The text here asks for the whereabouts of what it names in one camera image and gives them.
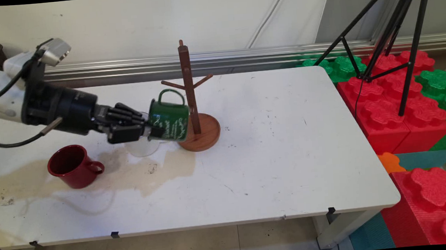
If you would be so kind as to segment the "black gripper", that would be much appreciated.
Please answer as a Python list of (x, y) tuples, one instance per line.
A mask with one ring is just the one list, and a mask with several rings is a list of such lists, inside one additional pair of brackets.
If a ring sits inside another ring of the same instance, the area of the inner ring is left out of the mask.
[(45, 64), (37, 60), (24, 64), (23, 124), (47, 126), (61, 118), (56, 130), (86, 136), (89, 131), (106, 129), (110, 144), (135, 142), (143, 137), (161, 138), (166, 132), (166, 128), (151, 124), (145, 114), (128, 105), (98, 105), (95, 94), (44, 81), (44, 69)]

